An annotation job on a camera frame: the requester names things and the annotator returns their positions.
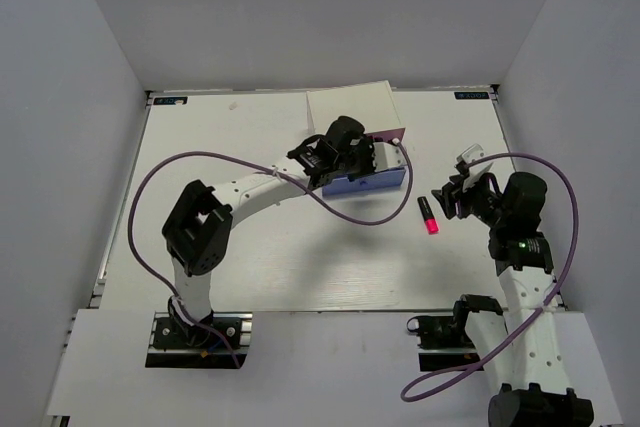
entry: blue box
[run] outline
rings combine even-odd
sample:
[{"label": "blue box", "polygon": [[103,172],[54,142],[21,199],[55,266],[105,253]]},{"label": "blue box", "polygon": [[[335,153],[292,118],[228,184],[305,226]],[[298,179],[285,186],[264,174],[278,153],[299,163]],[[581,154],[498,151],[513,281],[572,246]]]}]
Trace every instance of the blue box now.
[{"label": "blue box", "polygon": [[397,187],[402,185],[405,173],[405,167],[398,167],[397,169],[385,170],[384,172],[378,172],[377,174],[368,175],[367,177],[361,177],[353,182],[350,182],[346,176],[338,177],[329,185],[325,185],[322,188],[322,196],[329,197],[332,195],[354,194],[368,190]]}]

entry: robotic arm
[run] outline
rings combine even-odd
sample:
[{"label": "robotic arm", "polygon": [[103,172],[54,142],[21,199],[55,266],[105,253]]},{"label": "robotic arm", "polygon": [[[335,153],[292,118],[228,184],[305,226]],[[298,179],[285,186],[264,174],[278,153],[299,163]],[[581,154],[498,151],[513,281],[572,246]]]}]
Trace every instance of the robotic arm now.
[{"label": "robotic arm", "polygon": [[[318,189],[336,177],[355,180],[405,165],[395,146],[377,142],[364,131],[362,124],[342,116],[325,135],[308,138],[275,162],[274,175],[255,173],[214,187],[195,180],[185,187],[162,234],[180,294],[180,300],[169,299],[169,316],[187,346],[205,345],[209,333],[185,318],[177,303],[194,319],[214,325],[209,301],[211,271],[224,259],[231,229],[261,210]],[[237,336],[226,337],[237,347]]]},{"label": "robotic arm", "polygon": [[[490,228],[489,253],[508,311],[503,312],[493,298],[464,295],[441,334],[449,344],[468,336],[480,358],[543,306],[555,282],[549,244],[537,230],[546,183],[533,174],[516,172],[500,192],[490,163],[467,167],[482,157],[479,145],[467,149],[457,159],[458,174],[432,192],[448,219],[474,215]],[[576,396],[564,369],[553,317],[556,307],[553,301],[510,347],[485,365],[496,392],[489,406],[491,427],[586,427],[593,422],[591,402]]]}]

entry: black and pink marker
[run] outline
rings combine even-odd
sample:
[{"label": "black and pink marker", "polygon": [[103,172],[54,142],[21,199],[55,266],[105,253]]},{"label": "black and pink marker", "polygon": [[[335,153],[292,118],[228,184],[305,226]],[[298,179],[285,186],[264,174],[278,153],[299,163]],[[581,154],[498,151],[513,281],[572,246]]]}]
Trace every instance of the black and pink marker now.
[{"label": "black and pink marker", "polygon": [[431,206],[427,201],[426,197],[418,197],[418,205],[420,206],[420,212],[422,213],[422,218],[424,219],[424,225],[427,227],[427,232],[429,235],[434,235],[440,232],[440,228],[438,227],[438,222],[436,222],[436,218],[433,215],[433,211],[431,210]]}]

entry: gray wall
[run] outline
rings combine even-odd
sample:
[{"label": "gray wall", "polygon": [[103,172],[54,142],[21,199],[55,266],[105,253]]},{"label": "gray wall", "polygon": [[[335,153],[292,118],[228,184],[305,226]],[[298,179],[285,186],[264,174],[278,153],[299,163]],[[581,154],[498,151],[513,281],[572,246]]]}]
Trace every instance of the gray wall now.
[{"label": "gray wall", "polygon": [[0,0],[0,425],[40,425],[144,103],[94,0]]},{"label": "gray wall", "polygon": [[[557,162],[576,186],[581,235],[564,290],[583,309],[625,425],[640,425],[640,0],[547,0],[501,89],[513,150]],[[544,215],[561,265],[567,197],[557,182]]]},{"label": "gray wall", "polygon": [[500,82],[544,0],[97,0],[146,89]]}]

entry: red cap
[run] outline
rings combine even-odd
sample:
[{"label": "red cap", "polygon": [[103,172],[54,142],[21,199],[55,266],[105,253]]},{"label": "red cap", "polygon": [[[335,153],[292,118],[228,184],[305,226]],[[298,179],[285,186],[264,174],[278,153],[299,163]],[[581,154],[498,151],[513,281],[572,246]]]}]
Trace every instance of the red cap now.
[{"label": "red cap", "polygon": [[440,232],[440,227],[438,227],[436,219],[427,219],[424,222],[424,225],[427,226],[427,232],[429,232],[429,235],[437,234],[438,232]]}]

